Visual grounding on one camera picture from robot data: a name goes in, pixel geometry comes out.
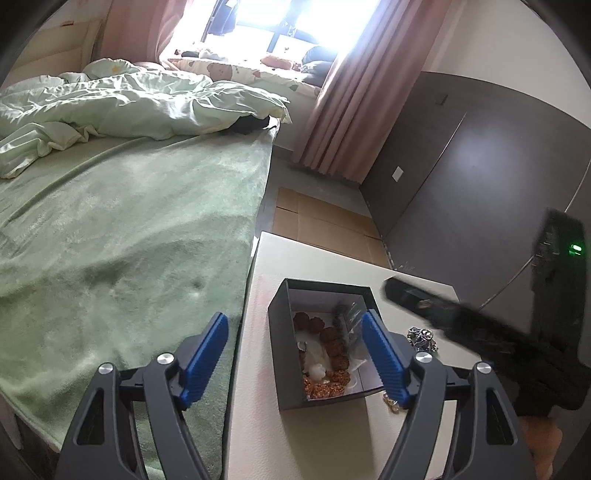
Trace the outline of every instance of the pink curtain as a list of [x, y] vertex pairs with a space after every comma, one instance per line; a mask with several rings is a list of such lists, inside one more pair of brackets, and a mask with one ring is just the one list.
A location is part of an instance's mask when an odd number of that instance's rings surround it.
[[160, 62], [174, 29], [193, 0], [113, 0], [100, 56]]
[[337, 59], [293, 160], [363, 182], [388, 138], [451, 0], [381, 0], [359, 41]]

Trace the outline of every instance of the black box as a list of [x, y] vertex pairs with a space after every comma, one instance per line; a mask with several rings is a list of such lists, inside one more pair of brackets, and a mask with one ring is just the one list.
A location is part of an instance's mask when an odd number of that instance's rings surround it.
[[[352, 310], [366, 312], [369, 309], [374, 309], [379, 314], [369, 287], [291, 278], [286, 278], [281, 283], [268, 309], [279, 410], [322, 406], [366, 397], [383, 390], [378, 371], [361, 338], [361, 325], [352, 326], [352, 323], [345, 323], [345, 317], [350, 318]], [[355, 364], [363, 362], [357, 370], [350, 372], [351, 382], [343, 395], [322, 399], [310, 399], [306, 395], [296, 337], [302, 338], [302, 335], [312, 334], [296, 332], [293, 317], [297, 312], [306, 312], [310, 317], [321, 317], [326, 326], [340, 324], [340, 331], [349, 351], [350, 369]]]

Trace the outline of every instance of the window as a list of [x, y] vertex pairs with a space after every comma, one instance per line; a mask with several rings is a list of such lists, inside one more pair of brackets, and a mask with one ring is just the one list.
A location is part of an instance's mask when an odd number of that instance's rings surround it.
[[236, 27], [225, 35], [205, 33], [215, 50], [245, 57], [263, 51], [301, 61], [313, 45], [348, 51], [359, 38], [378, 0], [220, 0], [235, 7]]

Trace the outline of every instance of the white wall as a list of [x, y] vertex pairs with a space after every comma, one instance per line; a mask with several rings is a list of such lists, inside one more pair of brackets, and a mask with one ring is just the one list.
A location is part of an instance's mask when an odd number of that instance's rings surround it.
[[591, 128], [591, 89], [554, 32], [520, 0], [453, 0], [423, 70], [527, 93]]
[[106, 18], [112, 0], [69, 0], [41, 29], [59, 27], [65, 22], [87, 22], [95, 18]]

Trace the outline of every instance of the green light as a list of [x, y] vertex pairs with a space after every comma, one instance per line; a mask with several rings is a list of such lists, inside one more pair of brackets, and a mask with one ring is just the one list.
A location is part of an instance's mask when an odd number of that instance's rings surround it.
[[577, 244], [570, 244], [569, 245], [569, 255], [571, 257], [582, 257], [583, 256], [583, 247]]

